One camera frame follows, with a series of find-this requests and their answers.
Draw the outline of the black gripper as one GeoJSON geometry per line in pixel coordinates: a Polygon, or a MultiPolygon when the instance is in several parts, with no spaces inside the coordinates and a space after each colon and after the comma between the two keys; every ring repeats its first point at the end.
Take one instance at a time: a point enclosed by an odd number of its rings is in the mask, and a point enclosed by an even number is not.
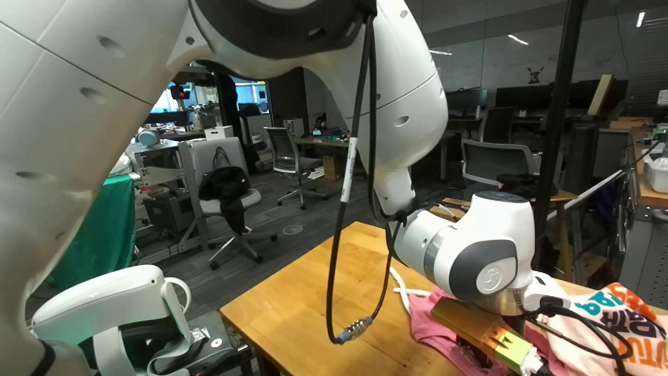
{"type": "Polygon", "coordinates": [[[500,316],[453,298],[441,298],[429,316],[518,376],[550,376],[537,346],[515,334],[500,316]]]}

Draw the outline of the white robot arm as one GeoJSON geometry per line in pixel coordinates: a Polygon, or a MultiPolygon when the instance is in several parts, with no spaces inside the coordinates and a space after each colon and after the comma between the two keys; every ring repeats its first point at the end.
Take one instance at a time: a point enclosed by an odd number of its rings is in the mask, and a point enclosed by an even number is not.
{"type": "Polygon", "coordinates": [[[449,108],[404,0],[0,0],[0,366],[85,372],[83,354],[31,332],[27,296],[54,269],[102,180],[191,60],[243,79],[319,77],[374,178],[396,256],[465,302],[540,301],[533,209],[476,197],[449,223],[408,169],[449,108]]]}

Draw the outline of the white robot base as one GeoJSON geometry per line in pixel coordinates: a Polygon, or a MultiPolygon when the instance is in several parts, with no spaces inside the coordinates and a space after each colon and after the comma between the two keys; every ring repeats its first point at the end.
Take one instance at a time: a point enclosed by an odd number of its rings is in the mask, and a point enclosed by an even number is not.
{"type": "Polygon", "coordinates": [[[190,325],[190,287],[157,265],[134,265],[75,284],[31,318],[51,344],[83,350],[100,376],[214,376],[249,369],[243,346],[208,322],[190,325]]]}

